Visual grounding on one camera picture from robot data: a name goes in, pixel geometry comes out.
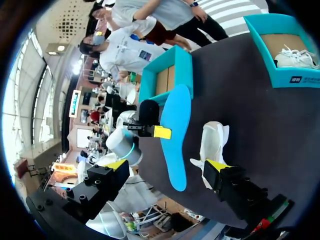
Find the teal box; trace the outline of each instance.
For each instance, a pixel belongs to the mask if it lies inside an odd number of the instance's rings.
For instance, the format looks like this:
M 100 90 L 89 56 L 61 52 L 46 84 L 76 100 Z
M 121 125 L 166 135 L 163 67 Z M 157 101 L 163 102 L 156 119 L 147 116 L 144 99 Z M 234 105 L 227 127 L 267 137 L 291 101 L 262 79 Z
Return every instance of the teal box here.
M 310 37 L 294 17 L 271 13 L 245 16 L 244 20 L 263 57 L 273 88 L 320 88 L 320 70 L 302 67 L 276 67 L 274 59 L 261 37 L 261 35 L 270 34 L 296 35 L 301 38 L 309 52 L 316 53 Z
M 192 56 L 179 46 L 174 46 L 150 62 L 142 72 L 139 103 L 146 99 L 156 101 L 160 106 L 165 105 L 170 91 L 156 94 L 157 74 L 171 66 L 175 66 L 174 86 L 183 84 L 190 91 L 191 99 L 194 98 L 194 76 Z

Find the dark gray table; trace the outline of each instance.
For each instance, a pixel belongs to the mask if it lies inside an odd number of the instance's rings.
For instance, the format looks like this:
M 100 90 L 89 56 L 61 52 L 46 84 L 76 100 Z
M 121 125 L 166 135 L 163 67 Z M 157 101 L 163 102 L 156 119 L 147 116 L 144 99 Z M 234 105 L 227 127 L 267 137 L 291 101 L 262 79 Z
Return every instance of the dark gray table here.
M 229 165 L 239 165 L 269 198 L 283 194 L 295 206 L 281 226 L 292 226 L 312 200 L 320 182 L 320 89 L 272 88 L 263 59 L 249 34 L 202 47 L 192 53 L 194 99 L 183 142 L 187 188 L 176 191 L 157 138 L 140 138 L 144 154 L 142 178 L 181 205 L 209 219 L 234 227 L 237 219 L 225 202 L 206 189 L 200 159 L 203 125 L 230 126 L 223 149 Z

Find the white sneaker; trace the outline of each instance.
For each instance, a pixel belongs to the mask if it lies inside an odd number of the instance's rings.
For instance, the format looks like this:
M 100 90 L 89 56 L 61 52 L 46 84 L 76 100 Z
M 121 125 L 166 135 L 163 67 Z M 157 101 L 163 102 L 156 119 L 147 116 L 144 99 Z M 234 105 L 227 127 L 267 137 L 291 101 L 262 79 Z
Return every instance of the white sneaker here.
M 226 164 L 223 158 L 223 147 L 229 138 L 229 126 L 223 126 L 220 122 L 210 121 L 203 126 L 200 160 L 190 158 L 190 162 L 202 170 L 202 180 L 207 189 L 212 187 L 204 177 L 205 162 L 207 159 Z
M 274 60 L 277 61 L 278 68 L 308 68 L 308 69 L 320 69 L 319 61 L 316 60 L 316 55 L 307 50 L 291 50 L 284 45 L 287 49 L 275 56 Z

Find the blue insole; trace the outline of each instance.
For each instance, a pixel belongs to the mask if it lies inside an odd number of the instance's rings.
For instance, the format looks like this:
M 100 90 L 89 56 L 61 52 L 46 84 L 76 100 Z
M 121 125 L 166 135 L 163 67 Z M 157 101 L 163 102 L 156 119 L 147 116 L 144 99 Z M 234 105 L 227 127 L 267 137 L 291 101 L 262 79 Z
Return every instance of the blue insole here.
M 161 145 L 172 186 L 177 191 L 187 187 L 182 154 L 184 138 L 191 114 L 191 97 L 186 85 L 176 86 L 169 94 L 161 115 L 160 125 L 171 129 L 171 139 L 161 138 Z

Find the cardboard box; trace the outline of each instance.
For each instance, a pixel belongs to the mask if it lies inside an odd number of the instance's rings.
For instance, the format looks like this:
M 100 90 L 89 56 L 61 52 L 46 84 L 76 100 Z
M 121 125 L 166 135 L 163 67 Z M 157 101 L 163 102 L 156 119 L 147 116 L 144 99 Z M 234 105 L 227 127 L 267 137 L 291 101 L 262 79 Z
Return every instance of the cardboard box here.
M 308 50 L 301 37 L 292 34 L 264 34 L 260 35 L 264 44 L 268 48 L 273 59 L 285 49 L 285 45 L 290 49 L 298 51 Z
M 167 91 L 171 91 L 175 87 L 175 73 L 176 73 L 176 66 L 173 65 L 168 68 L 168 87 Z
M 156 77 L 155 95 L 171 91 L 175 87 L 175 65 L 159 72 Z
M 165 70 L 159 72 L 156 76 L 156 88 L 155 95 L 164 94 L 167 92 L 168 88 L 168 73 L 169 70 L 166 68 Z
M 165 75 L 165 73 L 162 72 L 166 70 L 167 89 L 166 92 L 164 92 L 165 84 L 162 83 L 162 81 L 158 82 L 158 78 L 162 76 L 162 74 Z M 156 101 L 160 106 L 163 106 L 170 91 L 180 84 L 188 87 L 191 99 L 193 99 L 194 79 L 192 56 L 181 47 L 174 46 L 154 59 L 143 69 L 139 103 L 146 99 L 151 99 Z
M 320 70 L 275 65 L 274 58 L 285 45 L 291 50 L 316 52 L 310 37 L 294 17 L 270 13 L 248 15 L 244 20 L 262 55 L 273 88 L 320 88 Z

